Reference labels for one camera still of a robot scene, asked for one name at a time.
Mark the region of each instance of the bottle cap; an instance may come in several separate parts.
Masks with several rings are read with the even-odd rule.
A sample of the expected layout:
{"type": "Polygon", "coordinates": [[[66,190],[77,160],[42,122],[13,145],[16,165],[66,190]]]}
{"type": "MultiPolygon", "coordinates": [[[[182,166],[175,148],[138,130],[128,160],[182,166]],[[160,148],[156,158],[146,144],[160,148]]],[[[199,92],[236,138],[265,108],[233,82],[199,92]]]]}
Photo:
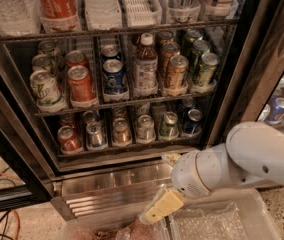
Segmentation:
{"type": "Polygon", "coordinates": [[[141,44],[151,45],[153,43],[153,36],[150,33],[144,33],[141,35],[141,44]]]}

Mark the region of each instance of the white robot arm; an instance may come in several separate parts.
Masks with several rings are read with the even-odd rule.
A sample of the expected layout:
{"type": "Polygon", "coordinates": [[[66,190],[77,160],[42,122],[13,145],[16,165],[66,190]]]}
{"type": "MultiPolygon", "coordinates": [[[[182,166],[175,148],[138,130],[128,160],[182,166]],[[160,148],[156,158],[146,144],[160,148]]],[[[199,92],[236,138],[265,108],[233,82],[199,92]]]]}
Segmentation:
{"type": "Polygon", "coordinates": [[[270,181],[284,185],[284,134],[262,123],[241,123],[229,132],[225,144],[181,156],[171,179],[173,189],[156,196],[140,216],[143,223],[178,210],[184,197],[208,196],[226,187],[259,187],[270,181]]]}

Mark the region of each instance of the plastic bottle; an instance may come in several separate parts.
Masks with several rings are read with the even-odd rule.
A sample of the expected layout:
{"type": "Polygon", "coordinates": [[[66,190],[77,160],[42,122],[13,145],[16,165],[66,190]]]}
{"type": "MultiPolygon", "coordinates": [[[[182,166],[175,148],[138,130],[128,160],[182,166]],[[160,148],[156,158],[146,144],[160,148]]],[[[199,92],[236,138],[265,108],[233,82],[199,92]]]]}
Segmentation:
{"type": "Polygon", "coordinates": [[[134,58],[134,87],[152,89],[157,85],[156,71],[158,65],[158,55],[154,49],[152,34],[143,33],[140,42],[134,58]]]}

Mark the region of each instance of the blue can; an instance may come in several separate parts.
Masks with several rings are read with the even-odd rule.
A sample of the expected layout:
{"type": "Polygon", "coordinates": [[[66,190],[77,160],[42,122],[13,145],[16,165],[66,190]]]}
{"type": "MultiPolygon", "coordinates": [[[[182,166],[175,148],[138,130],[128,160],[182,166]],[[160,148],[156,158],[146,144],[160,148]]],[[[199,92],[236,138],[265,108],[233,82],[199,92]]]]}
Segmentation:
{"type": "Polygon", "coordinates": [[[106,94],[121,94],[127,91],[123,63],[110,59],[103,63],[103,90],[106,94]]]}
{"type": "Polygon", "coordinates": [[[182,123],[182,131],[186,134],[195,134],[199,132],[203,114],[198,109],[190,109],[185,114],[182,123]]]}
{"type": "Polygon", "coordinates": [[[101,50],[101,59],[102,63],[112,59],[122,61],[122,55],[119,47],[112,44],[103,46],[101,50]]]}
{"type": "Polygon", "coordinates": [[[271,111],[266,121],[272,125],[280,123],[284,117],[284,98],[274,98],[269,105],[271,111]]]}

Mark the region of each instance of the green can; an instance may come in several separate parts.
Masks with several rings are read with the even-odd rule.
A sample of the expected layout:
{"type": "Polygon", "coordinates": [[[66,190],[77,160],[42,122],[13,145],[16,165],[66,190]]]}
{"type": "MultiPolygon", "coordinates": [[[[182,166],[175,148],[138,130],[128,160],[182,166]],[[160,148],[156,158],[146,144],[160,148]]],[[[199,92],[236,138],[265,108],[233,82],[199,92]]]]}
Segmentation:
{"type": "Polygon", "coordinates": [[[210,52],[209,42],[205,40],[197,40],[193,42],[190,65],[189,65],[189,75],[191,77],[193,77],[196,73],[196,69],[199,64],[201,56],[209,52],[210,52]]]}
{"type": "Polygon", "coordinates": [[[203,34],[201,31],[197,29],[188,29],[184,35],[184,38],[182,40],[182,50],[181,53],[185,57],[190,60],[191,58],[191,51],[192,51],[192,45],[197,40],[202,40],[203,34]]]}
{"type": "Polygon", "coordinates": [[[213,80],[214,73],[220,64],[220,58],[214,53],[205,53],[201,56],[197,72],[193,77],[193,84],[207,87],[213,80]]]}

